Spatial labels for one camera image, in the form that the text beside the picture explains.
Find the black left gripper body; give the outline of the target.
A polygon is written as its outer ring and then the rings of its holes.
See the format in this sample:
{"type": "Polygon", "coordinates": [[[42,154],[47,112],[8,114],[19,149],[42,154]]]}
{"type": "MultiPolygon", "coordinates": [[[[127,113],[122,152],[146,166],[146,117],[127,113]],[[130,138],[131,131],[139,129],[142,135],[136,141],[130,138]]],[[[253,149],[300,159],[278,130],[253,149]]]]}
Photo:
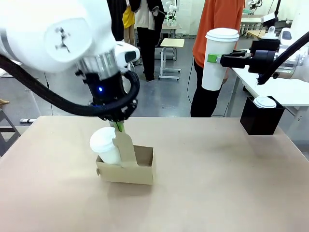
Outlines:
{"type": "Polygon", "coordinates": [[[91,105],[98,108],[104,106],[105,112],[99,118],[108,121],[127,120],[137,108],[139,78],[135,72],[127,71],[124,75],[116,75],[100,80],[98,74],[86,74],[84,83],[88,85],[93,96],[91,105]]]}

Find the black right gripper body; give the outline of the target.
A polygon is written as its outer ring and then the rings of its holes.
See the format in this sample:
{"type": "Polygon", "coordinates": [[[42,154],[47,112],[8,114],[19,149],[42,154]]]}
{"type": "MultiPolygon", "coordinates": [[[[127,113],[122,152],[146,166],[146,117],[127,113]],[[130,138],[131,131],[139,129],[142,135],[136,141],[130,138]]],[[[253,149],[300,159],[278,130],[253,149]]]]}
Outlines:
{"type": "Polygon", "coordinates": [[[264,73],[266,68],[274,61],[275,54],[275,51],[256,50],[251,56],[248,71],[250,73],[264,73]]]}

